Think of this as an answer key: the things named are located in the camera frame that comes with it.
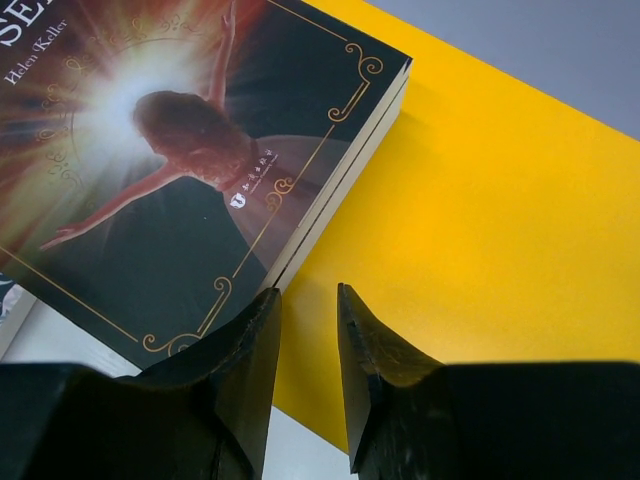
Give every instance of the woman's hand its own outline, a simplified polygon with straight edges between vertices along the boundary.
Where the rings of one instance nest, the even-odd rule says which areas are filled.
[[[40,245],[40,250],[48,250],[51,247],[55,247],[56,245],[66,242],[67,240],[78,237],[86,231],[87,228],[84,223],[72,223],[65,225],[64,227],[60,227],[56,230],[57,235],[55,237]]]
[[[236,0],[229,2],[227,13],[220,18],[225,35],[234,35],[236,31]]]

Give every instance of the white surface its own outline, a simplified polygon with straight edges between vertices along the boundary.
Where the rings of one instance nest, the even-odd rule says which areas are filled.
[[[110,376],[139,369],[42,302],[36,302],[3,362],[71,362]],[[273,408],[264,480],[357,480],[349,459],[333,445]]]

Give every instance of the outstretched arm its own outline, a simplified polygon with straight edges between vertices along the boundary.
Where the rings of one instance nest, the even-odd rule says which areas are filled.
[[[220,110],[224,110],[224,99],[227,93],[227,67],[229,66],[233,40],[236,35],[236,0],[229,2],[229,9],[220,20],[224,36],[222,37],[218,58],[213,66],[207,100]]]
[[[85,221],[60,227],[57,230],[57,235],[41,245],[40,250],[47,250],[55,245],[87,233],[93,227],[112,217],[131,202],[155,192],[183,175],[183,172],[177,170],[172,165],[165,164],[156,172],[125,188],[118,196]]]

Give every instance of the dress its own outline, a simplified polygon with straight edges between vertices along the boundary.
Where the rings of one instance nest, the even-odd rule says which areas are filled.
[[[229,214],[267,270],[273,266],[349,145],[332,139],[323,142],[316,137],[264,137],[255,140],[254,158],[244,174],[224,186],[222,193]],[[290,188],[286,179],[298,180]],[[278,190],[288,193],[278,195]]]

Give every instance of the white logo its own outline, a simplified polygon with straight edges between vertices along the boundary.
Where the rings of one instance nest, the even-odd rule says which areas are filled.
[[[236,193],[232,198],[229,205],[233,208],[240,210],[247,204],[247,199],[241,193]]]

